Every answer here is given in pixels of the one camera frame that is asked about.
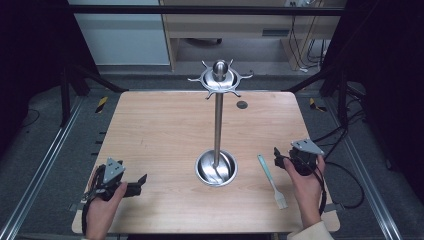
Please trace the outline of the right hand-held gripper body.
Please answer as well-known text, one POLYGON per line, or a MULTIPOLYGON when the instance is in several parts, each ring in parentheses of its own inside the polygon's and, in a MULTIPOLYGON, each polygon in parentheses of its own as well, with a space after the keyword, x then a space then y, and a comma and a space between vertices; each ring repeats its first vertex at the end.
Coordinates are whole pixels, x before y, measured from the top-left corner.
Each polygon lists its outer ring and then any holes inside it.
POLYGON ((290 161, 296 171, 302 176, 311 175, 317 167, 317 156, 324 155, 324 151, 309 138, 293 141, 291 146, 290 161))

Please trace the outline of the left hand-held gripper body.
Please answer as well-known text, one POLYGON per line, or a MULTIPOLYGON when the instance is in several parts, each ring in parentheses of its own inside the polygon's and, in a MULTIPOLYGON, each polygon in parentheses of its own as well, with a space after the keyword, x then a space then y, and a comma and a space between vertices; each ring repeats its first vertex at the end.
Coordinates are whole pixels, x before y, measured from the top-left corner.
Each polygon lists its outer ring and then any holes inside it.
POLYGON ((100 165, 95 171, 89 189, 89 199, 100 197, 104 201, 109 201, 120 185, 124 171, 125 167, 121 161, 108 157, 106 163, 100 165))

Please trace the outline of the pale green spatula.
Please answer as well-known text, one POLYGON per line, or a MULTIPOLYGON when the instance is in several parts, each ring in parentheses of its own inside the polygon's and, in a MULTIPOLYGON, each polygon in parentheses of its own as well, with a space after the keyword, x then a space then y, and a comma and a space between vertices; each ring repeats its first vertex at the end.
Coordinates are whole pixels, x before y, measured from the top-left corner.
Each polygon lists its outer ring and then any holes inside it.
POLYGON ((274 183, 273 177, 271 175, 271 172, 270 172, 270 170, 269 170, 269 168, 268 168, 268 166, 266 164, 265 159, 263 158, 263 156, 261 154, 258 154, 257 155, 257 158, 258 158, 258 161, 259 161, 259 163, 260 163, 260 165, 261 165, 261 167, 262 167, 262 169, 263 169, 263 171, 264 171, 264 173, 265 173, 265 175, 266 175, 269 183, 271 184, 271 187, 273 188, 274 199, 276 201, 276 204, 277 204, 278 208, 280 210, 286 209, 288 207, 288 205, 287 205, 287 201, 285 199, 285 196, 277 189, 277 187, 276 187, 276 185, 274 183))

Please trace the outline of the stainless steel utensil rack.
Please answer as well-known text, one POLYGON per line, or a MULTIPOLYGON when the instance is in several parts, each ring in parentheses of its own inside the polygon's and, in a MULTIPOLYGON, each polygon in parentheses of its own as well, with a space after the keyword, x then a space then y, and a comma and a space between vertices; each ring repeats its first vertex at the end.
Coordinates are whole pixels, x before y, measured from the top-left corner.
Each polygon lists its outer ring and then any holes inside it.
POLYGON ((213 148, 205 150, 196 159, 195 174, 198 179, 210 187, 222 187, 231 183, 238 172, 236 158, 227 150, 221 148, 224 95, 232 93, 240 97, 237 88, 243 79, 252 75, 242 76, 232 68, 233 61, 216 60, 211 66, 202 62, 205 70, 192 82, 200 82, 207 90, 206 100, 214 97, 214 143, 213 148))

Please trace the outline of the person's right hand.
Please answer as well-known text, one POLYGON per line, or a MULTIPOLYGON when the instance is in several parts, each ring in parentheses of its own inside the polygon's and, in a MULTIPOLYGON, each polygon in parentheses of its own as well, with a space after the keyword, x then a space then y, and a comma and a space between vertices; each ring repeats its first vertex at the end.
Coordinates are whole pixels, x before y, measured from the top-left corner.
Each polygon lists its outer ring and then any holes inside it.
POLYGON ((313 174, 309 176, 300 175, 289 159, 284 159, 284 165, 292 180, 302 225, 306 229, 321 221, 321 215, 319 213, 321 184, 313 174))

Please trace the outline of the person's left hand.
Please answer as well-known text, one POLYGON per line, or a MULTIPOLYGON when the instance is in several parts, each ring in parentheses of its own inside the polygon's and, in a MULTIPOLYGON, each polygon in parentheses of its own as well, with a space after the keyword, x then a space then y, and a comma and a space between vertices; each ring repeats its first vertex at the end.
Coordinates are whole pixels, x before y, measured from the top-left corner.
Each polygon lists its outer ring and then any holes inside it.
POLYGON ((92 200, 87 216, 87 228, 85 238, 88 240, 105 240, 107 232, 113 223, 118 206, 127 190, 127 183, 123 182, 116 189, 109 201, 101 198, 92 200))

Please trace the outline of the yellow black striped tape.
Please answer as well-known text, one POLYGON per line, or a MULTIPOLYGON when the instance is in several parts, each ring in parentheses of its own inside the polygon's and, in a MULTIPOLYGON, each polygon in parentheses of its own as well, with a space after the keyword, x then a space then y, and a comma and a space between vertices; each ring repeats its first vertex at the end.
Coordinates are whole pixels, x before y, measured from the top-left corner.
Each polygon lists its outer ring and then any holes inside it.
POLYGON ((326 107, 318 106, 313 98, 309 99, 309 106, 311 109, 320 111, 320 112, 327 112, 326 107))
POLYGON ((103 96, 103 97, 99 100, 99 103, 98 103, 98 105, 97 105, 97 108, 96 108, 96 110, 95 110, 95 113, 101 113, 101 112, 103 111, 103 108, 104 108, 104 106, 105 106, 105 104, 106 104, 107 100, 108 100, 108 97, 107 97, 107 96, 103 96))

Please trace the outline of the black metal stand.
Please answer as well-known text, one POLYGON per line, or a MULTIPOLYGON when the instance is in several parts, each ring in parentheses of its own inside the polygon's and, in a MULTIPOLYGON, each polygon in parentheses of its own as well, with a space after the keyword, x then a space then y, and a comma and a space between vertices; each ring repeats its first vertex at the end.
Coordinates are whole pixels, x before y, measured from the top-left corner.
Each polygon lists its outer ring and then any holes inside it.
POLYGON ((301 89, 323 80, 319 93, 323 97, 331 96, 335 91, 338 91, 337 100, 337 119, 339 123, 346 127, 348 125, 348 117, 346 110, 346 96, 347 96, 347 77, 343 66, 337 66, 335 64, 330 65, 318 73, 308 77, 306 80, 289 87, 286 92, 297 93, 301 89))
POLYGON ((70 90, 72 87, 78 96, 87 96, 90 92, 86 80, 91 79, 96 83, 104 86, 115 93, 126 92, 126 88, 122 88, 104 79, 99 73, 94 73, 80 65, 65 66, 60 74, 60 89, 62 103, 62 122, 61 126, 65 126, 71 118, 70 90))

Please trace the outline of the white cabinet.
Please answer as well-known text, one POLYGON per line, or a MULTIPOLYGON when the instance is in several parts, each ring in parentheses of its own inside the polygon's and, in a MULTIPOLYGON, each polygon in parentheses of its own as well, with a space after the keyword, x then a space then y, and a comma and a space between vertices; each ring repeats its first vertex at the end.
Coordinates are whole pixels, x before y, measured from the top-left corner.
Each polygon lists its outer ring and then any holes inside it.
POLYGON ((160 14, 76 13, 75 18, 98 66, 170 64, 160 14))

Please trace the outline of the white power strip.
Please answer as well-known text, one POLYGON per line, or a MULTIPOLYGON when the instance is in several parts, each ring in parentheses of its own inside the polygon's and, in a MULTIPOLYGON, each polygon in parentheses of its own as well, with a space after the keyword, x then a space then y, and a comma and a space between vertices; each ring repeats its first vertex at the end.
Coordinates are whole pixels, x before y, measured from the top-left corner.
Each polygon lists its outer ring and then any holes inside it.
POLYGON ((317 0, 285 0, 284 7, 315 7, 317 0))

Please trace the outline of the aluminium floor rail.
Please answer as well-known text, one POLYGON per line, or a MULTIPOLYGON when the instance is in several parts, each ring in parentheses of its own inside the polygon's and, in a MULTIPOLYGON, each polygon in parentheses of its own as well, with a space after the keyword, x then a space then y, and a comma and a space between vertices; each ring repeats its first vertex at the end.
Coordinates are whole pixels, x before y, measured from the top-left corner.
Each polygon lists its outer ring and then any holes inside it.
POLYGON ((60 150, 66 141, 78 114, 84 99, 76 97, 71 108, 70 117, 65 121, 64 125, 58 128, 54 139, 49 148, 43 155, 43 159, 38 165, 36 171, 31 177, 30 182, 26 185, 25 191, 17 202, 14 211, 8 217, 5 224, 0 229, 0 240, 14 240, 19 232, 28 212, 30 211, 42 185, 44 184, 52 166, 54 165, 60 150))
POLYGON ((401 233, 393 220, 380 192, 377 189, 371 175, 366 170, 362 159, 349 136, 342 140, 350 157, 351 165, 359 182, 364 187, 365 196, 376 221, 386 240, 403 240, 401 233))

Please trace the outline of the black horizontal frame bar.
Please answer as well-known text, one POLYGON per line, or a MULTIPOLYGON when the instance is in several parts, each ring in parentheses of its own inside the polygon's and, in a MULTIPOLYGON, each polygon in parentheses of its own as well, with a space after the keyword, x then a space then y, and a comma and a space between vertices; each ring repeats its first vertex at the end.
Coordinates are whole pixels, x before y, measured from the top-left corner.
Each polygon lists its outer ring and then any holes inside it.
POLYGON ((147 5, 69 5, 73 13, 87 14, 206 14, 342 16, 344 8, 253 7, 253 6, 147 6, 147 5))

